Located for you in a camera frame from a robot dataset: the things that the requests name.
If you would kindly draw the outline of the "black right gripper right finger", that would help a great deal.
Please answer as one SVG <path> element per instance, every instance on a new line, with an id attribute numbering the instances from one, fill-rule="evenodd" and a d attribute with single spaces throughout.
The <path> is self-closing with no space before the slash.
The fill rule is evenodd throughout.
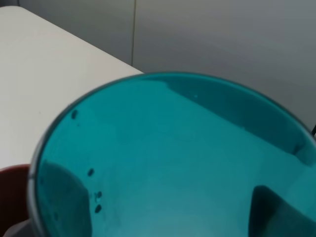
<path id="1" fill-rule="evenodd" d="M 249 237 L 314 237 L 316 222 L 266 186 L 252 192 Z"/>

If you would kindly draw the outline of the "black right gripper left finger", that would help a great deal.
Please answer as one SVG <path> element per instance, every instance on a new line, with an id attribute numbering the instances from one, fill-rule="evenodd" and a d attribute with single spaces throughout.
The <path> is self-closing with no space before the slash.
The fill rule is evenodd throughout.
<path id="1" fill-rule="evenodd" d="M 30 217 L 9 227 L 6 237 L 90 237 L 88 189 L 72 172 L 45 161 L 28 200 Z"/>

